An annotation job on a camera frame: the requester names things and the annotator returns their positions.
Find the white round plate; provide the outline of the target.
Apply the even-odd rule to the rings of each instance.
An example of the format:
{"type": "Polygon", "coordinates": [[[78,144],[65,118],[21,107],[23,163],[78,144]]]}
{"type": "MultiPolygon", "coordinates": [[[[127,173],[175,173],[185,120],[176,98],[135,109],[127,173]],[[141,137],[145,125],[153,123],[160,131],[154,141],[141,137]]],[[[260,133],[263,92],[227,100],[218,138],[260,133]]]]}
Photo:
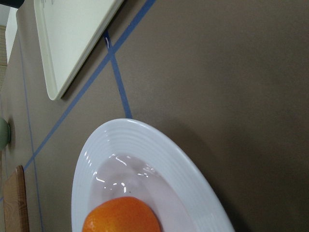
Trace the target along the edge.
{"type": "Polygon", "coordinates": [[[114,119],[87,139],[75,168],[71,226],[81,231],[96,206],[131,196],[145,202],[164,232],[231,232],[213,189],[165,134],[133,119],[114,119]]]}

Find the orange mandarin fruit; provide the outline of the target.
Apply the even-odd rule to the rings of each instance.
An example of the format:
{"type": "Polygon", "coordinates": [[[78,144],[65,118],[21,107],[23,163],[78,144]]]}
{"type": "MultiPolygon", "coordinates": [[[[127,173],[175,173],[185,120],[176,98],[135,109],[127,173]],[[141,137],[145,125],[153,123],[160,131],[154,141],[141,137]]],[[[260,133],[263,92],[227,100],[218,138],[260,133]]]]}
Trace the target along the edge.
{"type": "Polygon", "coordinates": [[[120,197],[94,208],[86,217],[84,232],[160,232],[152,209],[135,197],[120,197]]]}

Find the cream bear print tray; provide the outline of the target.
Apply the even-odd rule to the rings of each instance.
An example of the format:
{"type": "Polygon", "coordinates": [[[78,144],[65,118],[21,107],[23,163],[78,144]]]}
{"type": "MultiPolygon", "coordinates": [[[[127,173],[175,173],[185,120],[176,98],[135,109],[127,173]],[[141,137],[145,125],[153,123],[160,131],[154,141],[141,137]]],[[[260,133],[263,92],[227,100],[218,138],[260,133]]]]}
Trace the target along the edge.
{"type": "Polygon", "coordinates": [[[36,0],[37,32],[47,94],[66,92],[121,0],[36,0]]]}

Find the light green bowl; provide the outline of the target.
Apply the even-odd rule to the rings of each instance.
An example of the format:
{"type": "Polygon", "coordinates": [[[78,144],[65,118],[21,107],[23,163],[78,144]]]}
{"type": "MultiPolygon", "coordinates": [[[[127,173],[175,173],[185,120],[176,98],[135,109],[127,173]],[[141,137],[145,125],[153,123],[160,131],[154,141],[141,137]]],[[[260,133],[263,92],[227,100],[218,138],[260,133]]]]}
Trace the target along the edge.
{"type": "Polygon", "coordinates": [[[11,130],[9,123],[0,118],[0,149],[3,150],[11,141],[11,130]]]}

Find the brown wooden cutting board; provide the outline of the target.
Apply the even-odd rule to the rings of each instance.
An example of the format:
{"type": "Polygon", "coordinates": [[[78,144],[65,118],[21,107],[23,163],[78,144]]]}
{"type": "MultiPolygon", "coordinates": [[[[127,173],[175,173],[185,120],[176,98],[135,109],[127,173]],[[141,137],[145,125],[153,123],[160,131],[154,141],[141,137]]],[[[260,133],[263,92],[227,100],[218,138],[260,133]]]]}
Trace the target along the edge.
{"type": "Polygon", "coordinates": [[[23,166],[19,165],[4,183],[4,224],[7,232],[28,232],[28,208],[23,166]]]}

